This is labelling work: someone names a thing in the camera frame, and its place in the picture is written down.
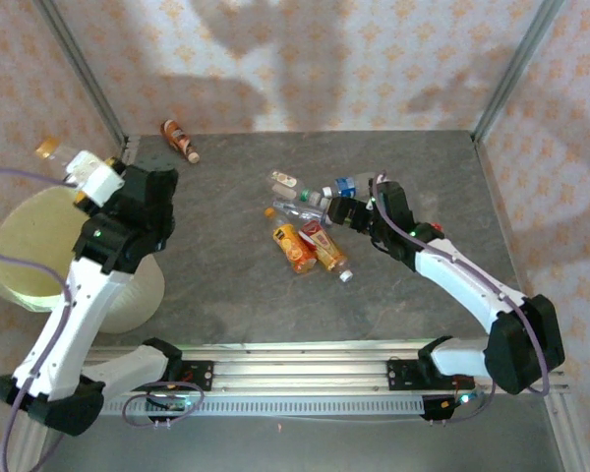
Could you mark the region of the pale round plastic bin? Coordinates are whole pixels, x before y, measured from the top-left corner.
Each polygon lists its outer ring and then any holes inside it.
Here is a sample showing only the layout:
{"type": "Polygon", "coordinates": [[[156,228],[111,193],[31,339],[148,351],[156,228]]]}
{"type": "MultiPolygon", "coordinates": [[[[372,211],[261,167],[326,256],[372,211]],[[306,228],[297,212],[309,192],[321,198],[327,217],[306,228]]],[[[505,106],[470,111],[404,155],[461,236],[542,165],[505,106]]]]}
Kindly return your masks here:
{"type": "MultiPolygon", "coordinates": [[[[76,192],[47,188],[17,206],[0,223],[0,254],[48,266],[66,277],[73,246],[87,216],[73,206],[76,192]]],[[[99,331],[128,332],[148,321],[165,291],[154,256],[143,258],[130,283],[113,301],[99,331]]],[[[0,261],[0,297],[33,313],[49,313],[61,287],[48,274],[0,261]]]]}

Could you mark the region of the square clear bottle plant label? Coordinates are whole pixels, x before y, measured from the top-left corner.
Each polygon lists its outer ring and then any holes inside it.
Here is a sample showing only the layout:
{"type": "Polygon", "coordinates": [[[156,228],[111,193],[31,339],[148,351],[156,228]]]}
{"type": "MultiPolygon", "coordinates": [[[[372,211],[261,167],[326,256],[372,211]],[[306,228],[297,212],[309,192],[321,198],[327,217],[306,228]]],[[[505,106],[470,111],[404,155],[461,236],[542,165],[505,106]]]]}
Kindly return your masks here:
{"type": "Polygon", "coordinates": [[[273,169],[269,172],[267,181],[270,189],[285,200],[302,202],[314,207],[321,205],[322,194],[305,185],[301,179],[273,169]]]}

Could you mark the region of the blue label water bottle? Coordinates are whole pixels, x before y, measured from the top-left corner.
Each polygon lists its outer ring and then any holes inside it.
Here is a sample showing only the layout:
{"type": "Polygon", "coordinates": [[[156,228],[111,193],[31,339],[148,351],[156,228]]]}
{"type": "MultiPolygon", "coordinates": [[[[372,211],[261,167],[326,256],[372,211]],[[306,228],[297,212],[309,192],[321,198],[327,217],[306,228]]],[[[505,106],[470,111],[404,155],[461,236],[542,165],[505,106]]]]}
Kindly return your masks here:
{"type": "Polygon", "coordinates": [[[373,178],[374,174],[371,172],[337,178],[330,186],[322,187],[322,193],[329,199],[335,197],[366,199],[370,195],[370,181],[373,178]]]}

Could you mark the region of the orange juice bottle yellow cap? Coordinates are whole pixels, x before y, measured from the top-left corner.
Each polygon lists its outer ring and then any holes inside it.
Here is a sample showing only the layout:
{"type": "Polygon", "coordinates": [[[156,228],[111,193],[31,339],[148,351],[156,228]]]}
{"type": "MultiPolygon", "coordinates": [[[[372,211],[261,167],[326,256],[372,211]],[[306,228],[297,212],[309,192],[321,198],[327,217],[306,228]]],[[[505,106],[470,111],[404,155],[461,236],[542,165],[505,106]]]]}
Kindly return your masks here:
{"type": "Polygon", "coordinates": [[[292,269],[296,273],[305,273],[312,269],[317,257],[304,243],[287,216],[273,207],[267,208],[264,215],[271,226],[272,240],[280,248],[292,269]]]}

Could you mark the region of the clear bottle blue print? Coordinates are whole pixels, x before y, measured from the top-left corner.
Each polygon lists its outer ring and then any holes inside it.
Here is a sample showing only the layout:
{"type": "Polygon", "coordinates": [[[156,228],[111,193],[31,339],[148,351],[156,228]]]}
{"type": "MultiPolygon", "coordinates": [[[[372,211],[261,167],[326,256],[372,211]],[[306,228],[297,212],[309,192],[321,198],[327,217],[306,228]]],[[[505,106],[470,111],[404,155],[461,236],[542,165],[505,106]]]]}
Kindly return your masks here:
{"type": "Polygon", "coordinates": [[[332,225],[332,221],[327,213],[316,206],[309,206],[301,202],[285,199],[274,199],[271,206],[274,209],[281,211],[289,218],[294,218],[303,222],[314,220],[324,227],[330,227],[332,225]]]}

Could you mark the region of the small controller board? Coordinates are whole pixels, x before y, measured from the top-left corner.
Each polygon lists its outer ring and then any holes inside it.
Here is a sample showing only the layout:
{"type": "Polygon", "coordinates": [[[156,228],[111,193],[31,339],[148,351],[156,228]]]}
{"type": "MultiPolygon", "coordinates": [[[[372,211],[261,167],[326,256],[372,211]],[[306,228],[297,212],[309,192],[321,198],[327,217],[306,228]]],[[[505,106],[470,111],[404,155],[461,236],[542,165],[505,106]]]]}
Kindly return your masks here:
{"type": "Polygon", "coordinates": [[[441,409],[456,409],[462,405],[469,403],[478,398],[483,398],[485,394],[483,392],[469,392],[462,393],[458,396],[449,395],[439,400],[439,407],[441,409]]]}
{"type": "Polygon", "coordinates": [[[188,397],[147,397],[146,404],[150,411],[184,413],[195,407],[196,398],[188,397]]]}

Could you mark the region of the brown label bottle beige cap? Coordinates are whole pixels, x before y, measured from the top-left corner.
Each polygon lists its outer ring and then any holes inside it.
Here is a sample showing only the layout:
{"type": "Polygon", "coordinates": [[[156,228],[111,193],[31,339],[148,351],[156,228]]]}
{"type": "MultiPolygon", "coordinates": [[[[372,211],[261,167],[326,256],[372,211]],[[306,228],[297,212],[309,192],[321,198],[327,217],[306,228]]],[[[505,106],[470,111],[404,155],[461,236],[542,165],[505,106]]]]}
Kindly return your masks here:
{"type": "Polygon", "coordinates": [[[192,144],[191,136],[176,121],[171,119],[164,121],[160,125],[160,132],[169,145],[180,152],[190,163],[196,164],[200,161],[201,158],[192,144]]]}

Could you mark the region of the aluminium frame rail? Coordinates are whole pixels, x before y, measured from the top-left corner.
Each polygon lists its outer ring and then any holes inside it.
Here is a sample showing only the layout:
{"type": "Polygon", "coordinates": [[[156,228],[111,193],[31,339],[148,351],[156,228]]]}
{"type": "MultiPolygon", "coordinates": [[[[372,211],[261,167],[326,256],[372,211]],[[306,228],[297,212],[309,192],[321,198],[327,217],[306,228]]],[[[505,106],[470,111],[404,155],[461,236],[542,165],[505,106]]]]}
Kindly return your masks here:
{"type": "Polygon", "coordinates": [[[42,457],[48,435],[45,426],[19,415],[8,446],[10,472],[29,472],[42,457]]]}
{"type": "Polygon", "coordinates": [[[562,393],[549,393],[545,398],[552,431],[564,472],[582,472],[574,424],[562,393]]]}

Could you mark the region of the aluminium frame post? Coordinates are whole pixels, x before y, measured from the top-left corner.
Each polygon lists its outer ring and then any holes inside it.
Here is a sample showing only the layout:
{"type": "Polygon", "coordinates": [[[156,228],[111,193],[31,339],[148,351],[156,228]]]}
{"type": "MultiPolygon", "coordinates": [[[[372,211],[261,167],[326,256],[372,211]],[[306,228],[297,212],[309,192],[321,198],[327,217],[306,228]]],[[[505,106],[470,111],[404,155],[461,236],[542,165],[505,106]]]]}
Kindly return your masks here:
{"type": "Polygon", "coordinates": [[[471,133],[475,145],[483,142],[504,109],[528,64],[553,24],[565,0],[542,0],[526,33],[518,43],[487,107],[471,133]]]}
{"type": "Polygon", "coordinates": [[[31,1],[58,42],[113,141],[123,150],[127,136],[55,0],[31,1]]]}

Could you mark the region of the orange barcode label bottle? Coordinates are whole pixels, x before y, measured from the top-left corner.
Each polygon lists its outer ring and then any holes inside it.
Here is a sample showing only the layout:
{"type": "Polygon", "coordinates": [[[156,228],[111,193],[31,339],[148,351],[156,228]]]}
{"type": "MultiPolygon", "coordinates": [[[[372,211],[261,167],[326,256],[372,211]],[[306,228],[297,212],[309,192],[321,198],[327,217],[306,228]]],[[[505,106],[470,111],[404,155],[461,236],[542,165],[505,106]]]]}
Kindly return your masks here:
{"type": "Polygon", "coordinates": [[[45,139],[35,150],[40,159],[62,170],[66,170],[80,152],[76,147],[66,145],[56,138],[45,139]]]}

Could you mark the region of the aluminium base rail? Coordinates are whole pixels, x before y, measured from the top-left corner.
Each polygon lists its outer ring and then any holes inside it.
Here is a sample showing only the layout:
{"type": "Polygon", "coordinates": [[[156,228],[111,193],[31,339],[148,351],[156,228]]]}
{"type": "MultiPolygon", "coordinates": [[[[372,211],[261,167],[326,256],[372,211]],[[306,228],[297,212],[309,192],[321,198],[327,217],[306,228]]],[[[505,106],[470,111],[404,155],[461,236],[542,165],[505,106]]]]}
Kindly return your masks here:
{"type": "Polygon", "coordinates": [[[32,376],[30,394],[50,399],[67,397],[81,380],[102,382],[103,394],[113,398],[142,385],[173,384],[183,360],[214,363],[212,389],[229,395],[312,395],[340,390],[370,392],[389,389],[386,361],[418,359],[429,344],[419,341],[343,341],[190,346],[179,349],[151,338],[135,350],[101,350],[102,361],[86,367],[88,348],[60,341],[48,357],[35,345],[14,376],[18,385],[32,376]]]}

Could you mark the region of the red gold label bottle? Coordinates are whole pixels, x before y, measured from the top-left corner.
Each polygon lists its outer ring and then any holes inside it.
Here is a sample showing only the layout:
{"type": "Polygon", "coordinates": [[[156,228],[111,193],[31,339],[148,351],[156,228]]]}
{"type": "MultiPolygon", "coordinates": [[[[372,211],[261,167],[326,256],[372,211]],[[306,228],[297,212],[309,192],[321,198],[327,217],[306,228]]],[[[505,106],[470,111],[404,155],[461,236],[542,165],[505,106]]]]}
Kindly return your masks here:
{"type": "Polygon", "coordinates": [[[347,256],[338,248],[317,220],[306,222],[299,230],[300,237],[315,253],[318,261],[342,282],[348,282],[353,277],[347,256]]]}

